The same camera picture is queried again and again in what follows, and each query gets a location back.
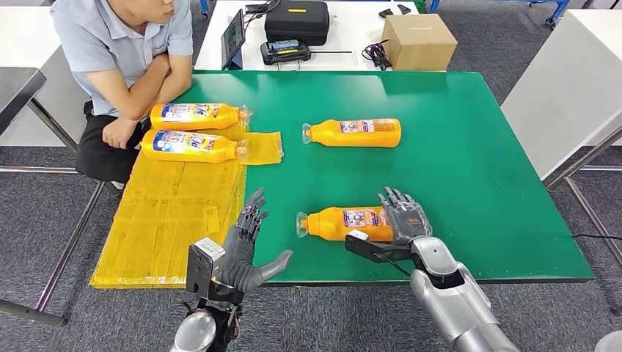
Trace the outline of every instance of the yellow bottle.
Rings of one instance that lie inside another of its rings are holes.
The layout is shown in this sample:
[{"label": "yellow bottle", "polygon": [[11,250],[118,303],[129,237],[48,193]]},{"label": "yellow bottle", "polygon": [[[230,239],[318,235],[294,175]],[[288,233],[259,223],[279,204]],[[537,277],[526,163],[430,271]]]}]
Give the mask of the yellow bottle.
[{"label": "yellow bottle", "polygon": [[345,241],[345,235],[352,230],[367,233],[370,241],[390,242],[393,239],[393,231],[382,207],[332,207],[315,214],[296,215],[298,237],[316,235],[328,241]]},{"label": "yellow bottle", "polygon": [[330,147],[385,147],[400,143],[402,127],[396,119],[335,121],[302,125],[302,142]]},{"label": "yellow bottle", "polygon": [[149,130],[141,150],[148,158],[218,164],[236,158],[244,160],[246,141],[234,142],[213,134]]},{"label": "yellow bottle", "polygon": [[151,109],[155,129],[176,131],[223,129],[236,123],[248,124],[252,115],[246,106],[226,104],[158,104]]}]

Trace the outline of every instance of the green table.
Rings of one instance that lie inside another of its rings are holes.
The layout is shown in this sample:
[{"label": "green table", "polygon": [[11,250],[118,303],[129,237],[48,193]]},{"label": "green table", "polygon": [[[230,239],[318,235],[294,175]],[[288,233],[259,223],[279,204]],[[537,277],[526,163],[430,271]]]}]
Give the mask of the green table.
[{"label": "green table", "polygon": [[[180,102],[246,104],[252,131],[281,131],[282,163],[250,166],[266,188],[255,265],[292,249],[276,284],[402,282],[341,242],[296,237],[296,213],[378,205],[382,186],[422,204],[434,235],[480,281],[585,281],[593,273],[478,73],[196,72]],[[398,118],[394,149],[303,145],[301,126]],[[407,269],[411,263],[403,262]]]}]

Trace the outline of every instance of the yellow mat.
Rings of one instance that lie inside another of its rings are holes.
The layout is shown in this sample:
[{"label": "yellow mat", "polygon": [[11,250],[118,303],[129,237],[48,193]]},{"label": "yellow mat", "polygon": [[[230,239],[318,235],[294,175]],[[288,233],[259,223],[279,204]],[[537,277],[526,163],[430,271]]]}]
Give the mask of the yellow mat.
[{"label": "yellow mat", "polygon": [[[246,139],[247,164],[273,164],[282,157],[280,133],[248,133],[240,126],[201,132]],[[260,144],[269,147],[253,153],[251,147]],[[204,237],[224,241],[244,206],[245,181],[246,166],[237,161],[181,163],[140,154],[90,284],[185,287],[189,245]]]}]

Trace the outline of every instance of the black cable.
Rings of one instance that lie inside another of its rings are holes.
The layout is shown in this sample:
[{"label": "black cable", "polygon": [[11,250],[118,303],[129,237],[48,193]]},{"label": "black cable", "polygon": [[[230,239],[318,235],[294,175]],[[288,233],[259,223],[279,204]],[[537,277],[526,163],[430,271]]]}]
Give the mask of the black cable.
[{"label": "black cable", "polygon": [[406,275],[407,277],[410,277],[410,274],[408,271],[404,270],[401,266],[399,266],[396,262],[394,262],[393,260],[385,257],[384,255],[380,254],[380,253],[374,253],[375,256],[380,257],[384,260],[386,260],[387,262],[391,263],[391,265],[393,265],[396,269],[398,269],[402,274]]},{"label": "black cable", "polygon": [[387,67],[391,67],[391,62],[389,62],[382,46],[382,43],[385,43],[386,41],[388,41],[388,39],[385,39],[380,43],[370,44],[363,49],[363,52],[361,53],[364,58],[373,62],[375,67],[380,67],[383,71],[387,70]]},{"label": "black cable", "polygon": [[277,8],[277,6],[279,6],[279,3],[281,2],[281,0],[268,0],[266,2],[264,2],[263,4],[261,4],[261,6],[267,6],[268,4],[270,4],[270,2],[274,2],[274,5],[272,5],[272,7],[268,6],[266,8],[266,11],[264,12],[258,12],[258,13],[253,13],[253,16],[251,16],[251,18],[246,21],[246,25],[244,27],[244,32],[246,33],[246,29],[249,28],[249,24],[253,21],[256,20],[258,18],[261,18],[261,16],[265,15],[266,13],[274,10]]},{"label": "black cable", "polygon": [[586,234],[583,234],[583,233],[579,234],[579,235],[574,235],[572,237],[574,237],[574,238],[577,238],[577,237],[589,237],[589,238],[603,238],[603,239],[609,238],[609,239],[612,239],[612,240],[622,240],[622,237],[619,237],[619,236],[586,235]]}]

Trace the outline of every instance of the collar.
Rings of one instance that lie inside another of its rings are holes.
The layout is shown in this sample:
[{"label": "collar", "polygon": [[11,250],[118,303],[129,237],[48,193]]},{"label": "collar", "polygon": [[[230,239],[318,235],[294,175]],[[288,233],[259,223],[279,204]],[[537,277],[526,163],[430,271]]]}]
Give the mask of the collar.
[{"label": "collar", "polygon": [[[121,21],[119,16],[117,16],[117,14],[114,13],[114,11],[112,10],[112,7],[110,7],[108,0],[100,0],[100,3],[104,11],[104,14],[102,14],[103,15],[102,19],[103,19],[103,22],[108,27],[111,39],[114,40],[114,39],[119,39],[119,38],[124,38],[124,37],[135,38],[135,39],[143,38],[142,35],[140,35],[139,33],[136,33],[133,29],[126,26],[125,23]],[[155,37],[155,35],[160,32],[160,29],[163,26],[164,26],[163,24],[148,22],[147,26],[144,29],[144,38],[151,39]]]}]

